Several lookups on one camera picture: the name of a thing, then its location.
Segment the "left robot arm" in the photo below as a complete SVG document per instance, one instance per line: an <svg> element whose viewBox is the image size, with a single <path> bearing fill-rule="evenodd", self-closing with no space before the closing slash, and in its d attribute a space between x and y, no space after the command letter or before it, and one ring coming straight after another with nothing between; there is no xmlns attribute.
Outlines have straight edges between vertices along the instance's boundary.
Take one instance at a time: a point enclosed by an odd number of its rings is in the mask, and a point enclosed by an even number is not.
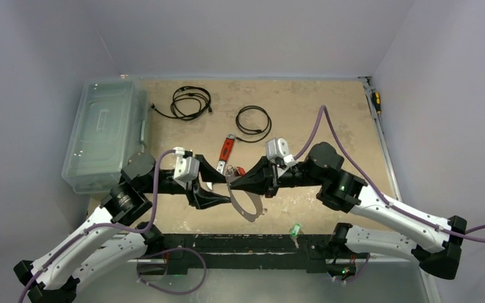
<svg viewBox="0 0 485 303"><path fill-rule="evenodd" d="M159 194L182 194L199 210L229 203L226 196L201 188L200 181L224 183L225 177L203 155L176 147L174 169L164 170L149 153L133 155L121 179L93 213L54 249L13 268L23 302L72 302L95 277L124 262L165 254L164 235L153 224Z"/></svg>

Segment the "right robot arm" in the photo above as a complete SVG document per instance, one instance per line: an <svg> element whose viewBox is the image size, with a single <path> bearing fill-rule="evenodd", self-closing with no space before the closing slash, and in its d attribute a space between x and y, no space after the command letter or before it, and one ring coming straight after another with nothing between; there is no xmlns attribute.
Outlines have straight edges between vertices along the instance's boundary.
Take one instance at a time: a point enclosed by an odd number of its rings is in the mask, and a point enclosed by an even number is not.
<svg viewBox="0 0 485 303"><path fill-rule="evenodd" d="M316 199L327 208L368 218L389 229L377 231L339 223L329 240L334 255L384 254L412 261L438 278L456 277L465 219L430 215L383 194L344 170L344 158L329 143L311 147L302 162L295 162L286 146L283 139L269 141L266 155L232 181L230 189L271 198L280 188L319 186Z"/></svg>

